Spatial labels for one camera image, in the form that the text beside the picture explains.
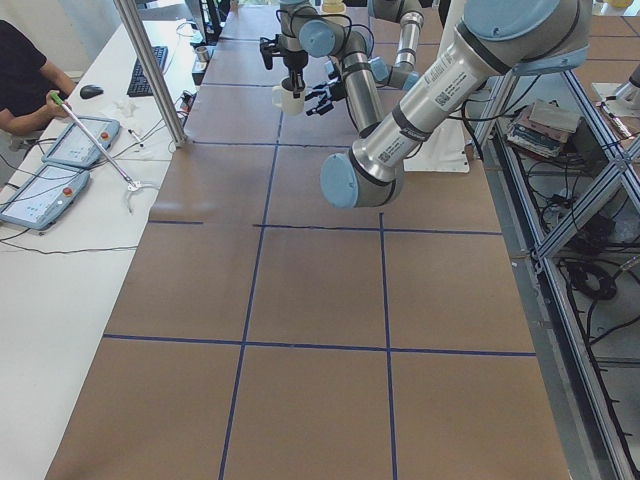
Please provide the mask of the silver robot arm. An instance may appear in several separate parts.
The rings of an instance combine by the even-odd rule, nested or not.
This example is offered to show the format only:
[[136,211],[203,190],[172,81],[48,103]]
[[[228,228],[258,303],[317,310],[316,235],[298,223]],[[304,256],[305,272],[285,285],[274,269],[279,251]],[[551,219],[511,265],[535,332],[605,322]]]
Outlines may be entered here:
[[348,22],[341,30],[335,23],[316,21],[305,25],[309,31],[301,44],[312,56],[327,55],[329,80],[312,88],[305,98],[318,99],[306,114],[324,115],[344,100],[352,120],[360,127],[381,117],[377,89],[390,86],[407,90],[418,79],[415,72],[416,48],[424,24],[417,1],[370,1],[369,15],[400,25],[395,63],[371,57],[372,38],[366,40],[356,25]]
[[402,188],[403,162],[485,80],[574,68],[586,59],[588,1],[468,1],[445,51],[395,108],[383,113],[367,42],[351,27],[322,16],[308,1],[280,4],[276,51],[289,69],[286,85],[304,87],[308,57],[338,61],[359,137],[324,162],[321,189],[337,208],[377,207]]

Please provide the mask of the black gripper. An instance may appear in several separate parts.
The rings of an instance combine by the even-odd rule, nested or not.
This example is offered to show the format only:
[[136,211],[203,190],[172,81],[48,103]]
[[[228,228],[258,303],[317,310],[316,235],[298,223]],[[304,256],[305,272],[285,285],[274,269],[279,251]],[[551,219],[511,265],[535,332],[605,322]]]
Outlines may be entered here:
[[305,95],[306,102],[313,99],[317,100],[317,103],[314,106],[306,110],[307,116],[322,116],[334,108],[333,102],[345,100],[347,98],[347,91],[342,80],[339,65],[333,60],[328,60],[324,67],[328,77],[328,83],[320,84],[311,88]]
[[294,98],[300,98],[306,87],[304,69],[308,64],[308,54],[304,50],[286,50],[283,55],[283,63],[288,70],[288,76],[283,80],[283,87]]

